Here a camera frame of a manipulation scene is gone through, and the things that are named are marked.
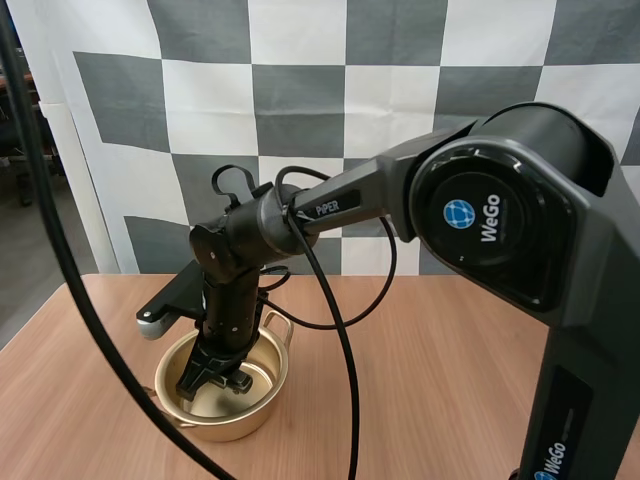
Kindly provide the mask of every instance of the fabric backdrop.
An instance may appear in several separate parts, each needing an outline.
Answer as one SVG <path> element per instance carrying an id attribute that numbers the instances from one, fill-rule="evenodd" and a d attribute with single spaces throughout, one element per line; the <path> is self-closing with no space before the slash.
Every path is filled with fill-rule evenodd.
<path id="1" fill-rule="evenodd" d="M 123 272 L 191 259 L 189 227 L 226 204 L 210 187 L 221 165 L 261 183 L 287 165 L 335 175 L 517 102 L 580 116 L 640 193 L 633 0 L 42 0 L 40 13 Z M 364 222 L 315 250 L 327 273 L 385 274 L 383 235 Z M 399 274 L 448 272 L 417 240 L 398 251 Z"/>

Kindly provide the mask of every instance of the wooden table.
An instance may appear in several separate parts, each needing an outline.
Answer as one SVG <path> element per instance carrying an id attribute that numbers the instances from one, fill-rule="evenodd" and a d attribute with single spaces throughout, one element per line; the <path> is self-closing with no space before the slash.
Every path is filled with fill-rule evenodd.
<path id="1" fill-rule="evenodd" d="M 169 276 L 90 275 L 102 320 L 140 382 L 192 328 L 156 342 L 135 312 Z M 382 278 L 331 279 L 345 318 Z M 272 299 L 330 322 L 310 277 Z M 358 478 L 504 479 L 517 466 L 546 329 L 458 277 L 401 277 L 369 318 L 349 329 L 358 366 L 362 437 Z M 239 479 L 346 478 L 350 408 L 335 332 L 297 328 L 275 415 L 256 433 L 202 448 Z M 85 329 L 66 287 L 0 352 L 0 478 L 205 479 L 146 419 Z M 640 478 L 640 435 L 619 479 Z"/>

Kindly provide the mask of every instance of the robotic arm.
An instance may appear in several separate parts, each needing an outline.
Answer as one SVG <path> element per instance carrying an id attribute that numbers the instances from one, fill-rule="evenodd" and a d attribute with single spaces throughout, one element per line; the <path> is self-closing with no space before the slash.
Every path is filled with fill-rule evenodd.
<path id="1" fill-rule="evenodd" d="M 199 329 L 177 389 L 246 392 L 260 269 L 324 230 L 389 215 L 443 263 L 550 327 L 520 480 L 613 480 L 640 413 L 640 210 L 609 144 L 530 103 L 403 143 L 320 185 L 262 185 L 190 234 L 192 262 L 138 313 L 149 338 Z M 276 190 L 281 188 L 282 198 Z"/>

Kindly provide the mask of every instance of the black cable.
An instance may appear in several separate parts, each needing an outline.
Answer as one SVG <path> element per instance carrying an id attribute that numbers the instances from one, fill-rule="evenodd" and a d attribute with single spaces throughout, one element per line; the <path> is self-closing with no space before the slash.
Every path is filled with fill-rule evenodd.
<path id="1" fill-rule="evenodd" d="M 385 231 L 387 233 L 387 236 L 389 237 L 389 246 L 391 247 L 391 264 L 389 266 L 389 273 L 387 275 L 387 279 L 384 282 L 384 285 L 382 286 L 382 289 L 380 290 L 380 293 L 373 300 L 373 302 L 371 302 L 371 305 L 369 305 L 359 315 L 353 317 L 351 320 L 347 320 L 346 322 L 344 322 L 344 326 L 345 327 L 350 327 L 351 325 L 354 325 L 354 324 L 358 323 L 360 320 L 362 320 L 363 318 L 367 317 L 371 312 L 373 312 L 378 307 L 378 305 L 380 305 L 380 302 L 382 302 L 382 300 L 386 296 L 387 292 L 389 291 L 389 288 L 391 287 L 391 283 L 393 282 L 393 278 L 394 278 L 394 275 L 395 275 L 395 272 L 396 272 L 396 266 L 398 264 L 398 248 L 396 247 L 395 238 L 393 236 L 393 231 L 391 230 L 391 226 L 389 225 L 389 222 L 387 222 L 387 219 L 384 218 L 384 217 L 380 217 L 380 221 L 382 222 L 382 226 L 384 227 L 384 229 L 385 229 Z M 317 323 L 310 323 L 310 322 L 307 322 L 305 320 L 302 320 L 302 319 L 292 315 L 291 313 L 287 312 L 284 308 L 282 308 L 281 306 L 273 303 L 269 299 L 259 298 L 258 300 L 261 301 L 262 303 L 264 303 L 265 305 L 267 305 L 268 307 L 271 307 L 272 309 L 274 309 L 278 313 L 284 315 L 285 317 L 287 317 L 292 322 L 297 323 L 300 326 L 303 326 L 303 327 L 306 327 L 306 328 L 311 328 L 313 330 L 325 330 L 326 331 L 326 330 L 335 330 L 336 329 L 335 325 L 320 325 L 320 324 L 317 324 Z"/>
<path id="2" fill-rule="evenodd" d="M 284 209 L 284 204 L 282 200 L 282 185 L 283 185 L 284 177 L 287 176 L 289 173 L 302 173 L 305 175 L 310 175 L 312 177 L 319 178 L 320 180 L 328 180 L 330 178 L 328 175 L 325 175 L 322 172 L 318 172 L 316 170 L 312 170 L 306 167 L 291 166 L 291 167 L 283 168 L 276 175 L 276 180 L 274 185 L 276 202 L 278 202 L 278 206 L 281 209 Z M 350 327 L 351 325 L 358 323 L 360 320 L 367 317 L 371 312 L 373 312 L 378 307 L 378 305 L 380 305 L 380 302 L 382 302 L 387 292 L 389 291 L 389 288 L 391 287 L 391 283 L 393 282 L 393 278 L 396 273 L 396 267 L 398 264 L 398 249 L 396 247 L 396 241 L 393 235 L 393 230 L 391 229 L 391 226 L 389 225 L 389 222 L 387 221 L 386 218 L 379 217 L 379 220 L 382 223 L 382 227 L 384 228 L 387 234 L 387 237 L 389 238 L 389 246 L 391 248 L 391 264 L 389 265 L 389 273 L 387 274 L 387 279 L 385 280 L 384 285 L 382 286 L 382 290 L 380 290 L 380 293 L 378 294 L 378 296 L 373 300 L 373 302 L 371 302 L 371 305 L 369 305 L 362 313 L 360 313 L 356 317 L 344 322 L 345 327 Z M 301 325 L 303 327 L 311 328 L 313 330 L 336 330 L 335 325 L 319 325 L 316 323 L 306 322 L 292 315 L 291 313 L 287 312 L 284 308 L 280 307 L 279 305 L 273 303 L 272 301 L 266 298 L 260 298 L 259 300 L 263 302 L 265 305 L 276 310 L 278 313 L 284 315 L 292 322 L 297 323 L 298 325 Z"/>
<path id="3" fill-rule="evenodd" d="M 275 185 L 274 185 L 274 193 L 276 197 L 276 201 L 278 202 L 278 206 L 282 209 L 283 214 L 285 216 L 285 220 L 289 224 L 291 231 L 298 239 L 298 242 L 302 246 L 304 254 L 307 256 L 309 260 L 309 264 L 313 269 L 313 272 L 318 279 L 318 283 L 322 288 L 322 292 L 324 293 L 325 298 L 327 299 L 327 303 L 329 304 L 329 310 L 331 311 L 331 316 L 333 317 L 333 321 L 335 323 L 334 328 L 338 331 L 338 337 L 340 338 L 340 345 L 342 347 L 342 352 L 344 354 L 344 360 L 347 366 L 347 374 L 349 377 L 349 390 L 351 393 L 351 454 L 349 459 L 349 480 L 355 480 L 356 471 L 358 469 L 358 452 L 360 449 L 360 391 L 358 388 L 358 373 L 356 371 L 356 363 L 353 358 L 353 351 L 351 350 L 351 344 L 349 342 L 349 336 L 347 335 L 347 328 L 342 320 L 342 314 L 340 313 L 340 308 L 338 307 L 338 302 L 336 302 L 335 296 L 333 295 L 333 291 L 331 290 L 331 286 L 329 285 L 329 281 L 320 266 L 320 262 L 313 253 L 311 249 L 311 245 L 307 242 L 304 234 L 302 233 L 302 229 L 298 225 L 297 218 L 295 217 L 295 213 L 291 210 L 290 204 L 284 205 L 282 201 L 282 182 L 284 177 L 289 173 L 302 173 L 305 175 L 310 175 L 320 180 L 328 180 L 329 176 L 324 173 L 317 172 L 316 170 L 312 170 L 306 167 L 285 167 L 278 172 L 276 175 Z M 388 222 L 383 220 L 383 225 L 385 225 L 385 229 L 389 227 Z M 393 240 L 393 232 L 391 232 L 391 228 L 389 227 L 387 233 L 391 233 L 391 239 Z M 395 272 L 395 263 L 392 262 L 393 271 Z M 271 308 L 274 308 L 275 304 L 269 302 L 268 300 L 265 303 Z M 279 312 L 284 312 L 280 307 L 274 308 Z M 287 317 L 291 319 L 292 315 L 287 313 Z M 310 324 L 308 322 L 302 322 L 300 319 L 295 319 L 297 322 L 303 324 L 305 326 L 309 326 L 309 328 L 321 327 L 320 325 Z"/>
<path id="4" fill-rule="evenodd" d="M 271 292 L 276 288 L 280 288 L 282 285 L 287 283 L 287 281 L 289 281 L 289 278 L 291 278 L 291 272 L 289 271 L 289 267 L 285 265 L 275 265 L 273 267 L 263 268 L 262 270 L 260 270 L 260 275 L 269 275 L 275 272 L 284 272 L 284 276 L 280 280 L 273 282 L 271 285 L 267 285 L 266 287 L 258 287 L 259 291 Z"/>
<path id="5" fill-rule="evenodd" d="M 289 211 L 287 214 L 287 221 L 289 222 L 289 226 L 291 227 L 291 231 L 296 236 L 302 249 L 304 250 L 304 254 L 307 256 L 309 260 L 309 264 L 313 269 L 313 272 L 316 274 L 316 278 L 318 279 L 318 283 L 320 283 L 320 287 L 322 288 L 322 292 L 324 293 L 325 298 L 327 299 L 327 303 L 329 304 L 329 310 L 331 310 L 331 316 L 333 317 L 333 321 L 335 322 L 336 330 L 338 331 L 338 336 L 340 337 L 340 345 L 342 346 L 342 352 L 344 353 L 344 360 L 347 365 L 347 374 L 349 376 L 349 390 L 351 392 L 351 455 L 349 460 L 349 480 L 355 480 L 356 471 L 358 469 L 358 452 L 360 449 L 360 391 L 358 389 L 358 373 L 356 371 L 356 363 L 353 358 L 353 351 L 351 350 L 351 344 L 349 343 L 349 336 L 347 335 L 347 329 L 342 320 L 342 315 L 340 314 L 340 308 L 338 307 L 338 303 L 333 295 L 333 291 L 329 286 L 329 282 L 327 277 L 318 262 L 309 242 L 302 234 L 300 227 L 298 226 L 295 217 L 292 215 L 292 212 Z"/>
<path id="6" fill-rule="evenodd" d="M 162 412 L 148 397 L 147 393 L 145 393 L 133 373 L 131 373 L 131 370 L 127 367 L 127 364 L 118 353 L 117 348 L 100 322 L 100 318 L 82 283 L 78 267 L 73 259 L 69 243 L 60 224 L 49 185 L 49 172 L 42 155 L 40 134 L 33 117 L 31 99 L 25 88 L 22 70 L 18 67 L 15 49 L 16 47 L 9 25 L 9 10 L 6 0 L 2 0 L 0 4 L 0 62 L 2 63 L 4 76 L 7 80 L 7 89 L 15 113 L 15 121 L 26 156 L 29 160 L 35 193 L 42 215 L 42 222 L 44 223 L 49 241 L 58 258 L 60 270 L 87 329 L 124 387 L 153 424 L 178 448 L 209 473 L 222 480 L 235 480 L 231 474 L 227 473 L 222 467 L 200 451 L 169 423 Z"/>

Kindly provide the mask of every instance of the gold pot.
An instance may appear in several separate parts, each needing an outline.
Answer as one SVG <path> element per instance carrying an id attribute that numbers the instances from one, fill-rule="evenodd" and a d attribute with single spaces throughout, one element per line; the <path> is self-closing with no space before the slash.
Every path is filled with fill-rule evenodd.
<path id="1" fill-rule="evenodd" d="M 274 317 L 287 325 L 284 343 L 268 328 Z M 246 394 L 235 394 L 205 384 L 196 393 L 193 402 L 176 393 L 176 384 L 182 375 L 198 332 L 185 335 L 162 357 L 156 370 L 155 391 L 147 388 L 150 396 L 158 397 L 166 417 L 177 428 L 188 428 L 194 436 L 211 442 L 237 440 L 257 430 L 273 411 L 276 399 L 287 378 L 289 345 L 293 324 L 277 312 L 270 311 L 260 336 L 240 369 L 253 377 L 253 385 Z"/>

